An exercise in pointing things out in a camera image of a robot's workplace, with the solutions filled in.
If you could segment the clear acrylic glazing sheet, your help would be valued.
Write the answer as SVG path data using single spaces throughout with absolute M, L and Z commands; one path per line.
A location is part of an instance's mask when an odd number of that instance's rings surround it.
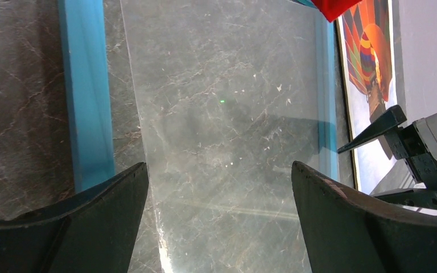
M 310 272 L 291 166 L 320 163 L 315 10 L 121 5 L 165 272 Z

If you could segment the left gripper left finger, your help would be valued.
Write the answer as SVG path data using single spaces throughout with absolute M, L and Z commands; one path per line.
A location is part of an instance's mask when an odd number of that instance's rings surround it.
M 126 272 L 149 189 L 145 163 L 0 220 L 0 272 Z

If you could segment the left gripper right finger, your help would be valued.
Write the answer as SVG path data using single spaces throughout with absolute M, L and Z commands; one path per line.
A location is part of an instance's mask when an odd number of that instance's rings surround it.
M 368 196 L 300 161 L 291 183 L 313 272 L 437 272 L 437 216 Z

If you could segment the hot-air balloon photo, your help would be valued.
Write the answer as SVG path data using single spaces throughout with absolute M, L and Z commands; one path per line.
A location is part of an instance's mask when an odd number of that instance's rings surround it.
M 391 1 L 360 1 L 337 19 L 350 136 L 398 103 Z M 352 150 L 356 187 L 370 194 L 395 165 L 384 137 Z

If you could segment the blue picture frame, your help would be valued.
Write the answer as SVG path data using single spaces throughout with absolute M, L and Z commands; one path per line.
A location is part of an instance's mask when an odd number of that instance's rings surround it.
M 114 176 L 112 113 L 102 1 L 58 1 L 65 90 L 76 192 Z M 339 177 L 334 25 L 314 15 L 320 171 Z

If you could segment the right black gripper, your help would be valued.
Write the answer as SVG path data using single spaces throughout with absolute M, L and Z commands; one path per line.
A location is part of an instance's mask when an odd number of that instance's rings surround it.
M 403 159 L 416 183 L 425 188 L 395 189 L 373 195 L 390 204 L 437 210 L 437 161 L 429 153 L 415 126 L 399 127 L 407 118 L 400 105 L 388 108 L 351 142 L 337 149 L 341 154 L 386 136 L 397 160 Z

